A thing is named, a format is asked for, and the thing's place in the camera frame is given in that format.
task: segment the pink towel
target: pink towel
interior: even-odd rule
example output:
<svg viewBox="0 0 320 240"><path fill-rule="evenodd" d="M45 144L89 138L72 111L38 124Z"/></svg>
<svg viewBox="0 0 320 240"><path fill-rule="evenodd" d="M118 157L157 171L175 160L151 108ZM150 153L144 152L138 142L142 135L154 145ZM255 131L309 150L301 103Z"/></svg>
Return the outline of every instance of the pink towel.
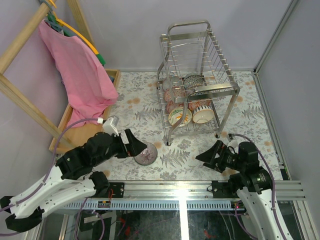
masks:
<svg viewBox="0 0 320 240"><path fill-rule="evenodd" d="M79 37L63 36L44 21L39 25L39 34L55 60L73 107L68 125L100 117L106 107L117 101L118 93L96 55Z"/></svg>

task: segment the dish rack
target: dish rack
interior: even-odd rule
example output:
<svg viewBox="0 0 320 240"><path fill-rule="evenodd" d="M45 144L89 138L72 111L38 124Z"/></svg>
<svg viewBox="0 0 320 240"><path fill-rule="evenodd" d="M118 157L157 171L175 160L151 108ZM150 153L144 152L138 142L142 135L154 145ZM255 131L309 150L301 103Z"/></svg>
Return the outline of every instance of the dish rack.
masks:
<svg viewBox="0 0 320 240"><path fill-rule="evenodd" d="M184 32L181 30L206 28L197 32ZM178 34L171 34L176 29ZM173 138L194 134L214 133L219 138L226 125L230 112L235 104L240 88L236 83L231 69L222 53L216 36L211 30L207 20L195 22L174 23L168 27L167 34L160 37L160 48L163 62L157 71L157 94L162 111L162 123L164 128L164 139L170 146ZM160 79L162 69L165 70L165 79ZM199 75L202 84L190 88L184 84L185 77L193 73ZM163 83L169 86L171 100L174 103L184 103L182 117L172 126L169 123L169 112L166 111L165 91ZM181 88L185 96L174 96L173 87ZM214 112L214 118L203 124L190 122L179 127L187 114L188 104L195 101L210 100L210 106ZM222 106L226 110L217 112Z"/></svg>

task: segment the glass panel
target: glass panel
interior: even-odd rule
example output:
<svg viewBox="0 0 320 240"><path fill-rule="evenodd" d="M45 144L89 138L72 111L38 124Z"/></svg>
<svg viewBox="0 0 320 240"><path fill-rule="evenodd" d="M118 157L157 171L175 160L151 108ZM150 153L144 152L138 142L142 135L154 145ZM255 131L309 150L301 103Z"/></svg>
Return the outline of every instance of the glass panel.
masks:
<svg viewBox="0 0 320 240"><path fill-rule="evenodd" d="M57 240L60 236L60 231L64 219L63 214L52 213L44 219L40 239L41 240Z"/></svg>
<svg viewBox="0 0 320 240"><path fill-rule="evenodd" d="M297 224L291 202L278 203L285 224L295 240L301 240L299 225ZM188 211L188 226L190 240L230 240L251 238L242 230L234 212L230 211Z"/></svg>
<svg viewBox="0 0 320 240"><path fill-rule="evenodd" d="M291 202L278 203L286 226L293 239L302 240L300 227ZM241 229L234 212L216 210L98 210L104 222L103 240L250 240ZM64 240L75 239L76 210L69 214ZM46 218L40 239L59 239L64 215L53 213ZM101 219L92 211L81 212L79 240L98 240L103 232Z"/></svg>

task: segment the white wall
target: white wall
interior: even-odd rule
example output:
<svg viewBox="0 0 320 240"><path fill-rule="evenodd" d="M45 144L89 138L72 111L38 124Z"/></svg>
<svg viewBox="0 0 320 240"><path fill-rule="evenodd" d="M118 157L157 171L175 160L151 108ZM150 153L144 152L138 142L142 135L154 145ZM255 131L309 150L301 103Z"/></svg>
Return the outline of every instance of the white wall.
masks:
<svg viewBox="0 0 320 240"><path fill-rule="evenodd" d="M0 55L38 9L38 0L2 0ZM74 25L65 0L57 13ZM4 73L53 123L58 124L68 103L61 76L36 31ZM51 135L0 92L0 198L16 195L45 174ZM0 233L8 233L0 213ZM20 239L21 234L10 239Z"/></svg>
<svg viewBox="0 0 320 240"><path fill-rule="evenodd" d="M259 76L289 170L320 231L320 2L300 1Z"/></svg>
<svg viewBox="0 0 320 240"><path fill-rule="evenodd" d="M80 0L106 66L158 69L174 22L208 19L233 69L253 69L290 0Z"/></svg>

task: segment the yellow hanger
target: yellow hanger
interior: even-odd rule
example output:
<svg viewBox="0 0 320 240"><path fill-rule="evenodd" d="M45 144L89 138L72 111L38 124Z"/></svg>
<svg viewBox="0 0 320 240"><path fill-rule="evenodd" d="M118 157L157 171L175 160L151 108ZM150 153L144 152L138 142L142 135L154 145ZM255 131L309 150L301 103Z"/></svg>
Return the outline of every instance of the yellow hanger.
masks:
<svg viewBox="0 0 320 240"><path fill-rule="evenodd" d="M54 1L52 1L52 0L48 0L48 1L51 3L52 6L54 6L55 8L57 8L57 5L54 3Z"/></svg>
<svg viewBox="0 0 320 240"><path fill-rule="evenodd" d="M75 30L72 26L70 26L69 24L67 24L66 22L64 22L63 20L57 18L55 15L55 13L53 12L53 15L55 16L55 20L61 24L62 26L66 26L68 29L70 29L72 32L74 32L75 34L77 34L90 48L91 50L94 52L95 55L98 55L99 52L97 51L97 49L77 30Z"/></svg>

